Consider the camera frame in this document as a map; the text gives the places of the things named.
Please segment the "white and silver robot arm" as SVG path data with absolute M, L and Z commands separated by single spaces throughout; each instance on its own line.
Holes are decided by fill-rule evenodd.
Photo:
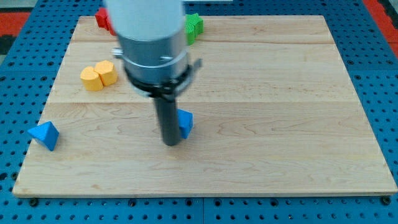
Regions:
M 172 99 L 193 81 L 181 0 L 104 0 L 131 84 L 143 95 Z

